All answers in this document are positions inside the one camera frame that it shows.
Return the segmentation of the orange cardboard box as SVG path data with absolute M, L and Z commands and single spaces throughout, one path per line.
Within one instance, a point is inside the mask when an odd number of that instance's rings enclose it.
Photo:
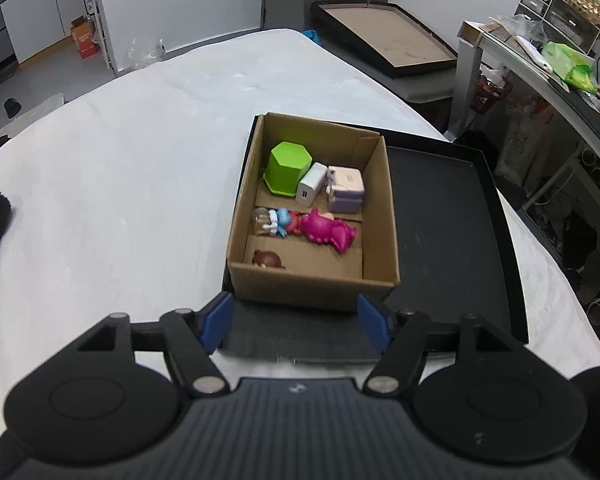
M 94 39 L 93 26 L 84 16 L 71 22 L 71 37 L 81 58 L 90 58 L 99 52 L 99 45 Z

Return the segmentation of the pink figurine toy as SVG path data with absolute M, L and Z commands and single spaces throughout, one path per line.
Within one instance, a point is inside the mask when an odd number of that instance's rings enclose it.
M 358 230 L 340 219 L 322 216 L 317 209 L 312 209 L 300 220 L 301 232 L 311 243 L 332 246 L 343 254 L 355 241 Z

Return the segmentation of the green hexagonal container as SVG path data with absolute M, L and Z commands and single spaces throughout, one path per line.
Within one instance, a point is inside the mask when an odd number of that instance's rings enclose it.
M 294 197 L 311 165 L 312 156 L 303 145 L 283 141 L 270 151 L 263 181 L 272 194 Z

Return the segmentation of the brown cardboard box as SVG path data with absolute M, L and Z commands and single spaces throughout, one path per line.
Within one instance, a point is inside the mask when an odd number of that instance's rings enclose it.
M 352 310 L 400 284 L 388 153 L 373 131 L 268 113 L 252 125 L 226 251 L 242 301 Z

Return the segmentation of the white cabinet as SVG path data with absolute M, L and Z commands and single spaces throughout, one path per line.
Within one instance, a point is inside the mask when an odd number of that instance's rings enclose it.
M 1 11 L 19 64 L 71 35 L 83 0 L 2 0 Z

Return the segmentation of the black shallow tray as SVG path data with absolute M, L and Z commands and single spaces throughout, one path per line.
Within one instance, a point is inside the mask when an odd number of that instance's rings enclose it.
M 388 153 L 401 281 L 381 300 L 434 322 L 480 315 L 519 341 L 529 329 L 503 206 L 483 154 L 448 142 L 359 125 Z M 352 310 L 236 300 L 223 348 L 231 356 L 302 364 L 366 364 L 377 352 Z

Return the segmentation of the green tissue pack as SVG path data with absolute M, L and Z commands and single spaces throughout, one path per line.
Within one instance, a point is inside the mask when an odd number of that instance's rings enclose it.
M 568 86 L 591 94 L 597 93 L 592 58 L 566 44 L 553 41 L 545 44 L 542 55 L 553 72 Z

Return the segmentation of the white USB charger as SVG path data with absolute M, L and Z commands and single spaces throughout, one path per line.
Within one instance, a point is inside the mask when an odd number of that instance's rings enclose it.
M 298 183 L 296 201 L 309 207 L 314 203 L 316 196 L 325 185 L 327 180 L 327 167 L 320 162 L 314 162 Z

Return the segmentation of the lavender cube toy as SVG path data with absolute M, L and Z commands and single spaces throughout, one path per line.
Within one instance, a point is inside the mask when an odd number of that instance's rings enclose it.
M 361 171 L 353 167 L 328 166 L 326 193 L 330 212 L 357 214 L 365 195 Z

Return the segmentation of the grey drawer organizer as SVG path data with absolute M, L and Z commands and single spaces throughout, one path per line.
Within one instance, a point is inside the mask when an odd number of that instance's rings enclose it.
M 589 21 L 567 0 L 519 0 L 516 14 L 541 22 L 547 39 L 589 56 L 600 39 L 600 28 Z

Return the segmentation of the black slipper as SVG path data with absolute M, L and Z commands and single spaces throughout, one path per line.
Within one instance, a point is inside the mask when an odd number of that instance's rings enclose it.
M 4 102 L 4 110 L 8 118 L 17 116 L 21 109 L 21 104 L 14 98 L 9 98 Z

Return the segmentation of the grey desk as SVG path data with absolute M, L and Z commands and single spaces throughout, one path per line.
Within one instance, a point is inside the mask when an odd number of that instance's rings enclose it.
M 464 21 L 460 25 L 451 115 L 444 136 L 453 142 L 466 129 L 482 56 L 486 53 L 547 100 L 600 156 L 600 113 L 577 92 L 564 90 L 555 79 L 534 68 L 522 54 L 494 35 L 494 29 L 493 24 L 477 22 Z

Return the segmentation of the brown haired doll figurine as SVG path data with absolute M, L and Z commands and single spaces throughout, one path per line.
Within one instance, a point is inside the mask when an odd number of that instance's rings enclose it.
M 286 266 L 284 266 L 282 258 L 276 254 L 276 252 L 271 252 L 270 250 L 260 250 L 257 249 L 252 256 L 251 263 L 254 266 L 258 266 L 259 268 L 267 269 L 282 269 L 285 270 Z

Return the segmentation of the blue red figurine toy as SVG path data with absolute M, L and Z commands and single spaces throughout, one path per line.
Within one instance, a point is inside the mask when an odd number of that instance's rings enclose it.
M 257 207 L 251 216 L 253 232 L 270 237 L 299 236 L 302 234 L 301 217 L 302 214 L 295 210 Z

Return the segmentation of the black framed board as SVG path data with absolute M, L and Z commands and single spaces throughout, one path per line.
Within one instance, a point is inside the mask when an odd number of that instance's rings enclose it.
M 312 18 L 390 78 L 425 75 L 456 66 L 455 51 L 394 3 L 315 1 Z

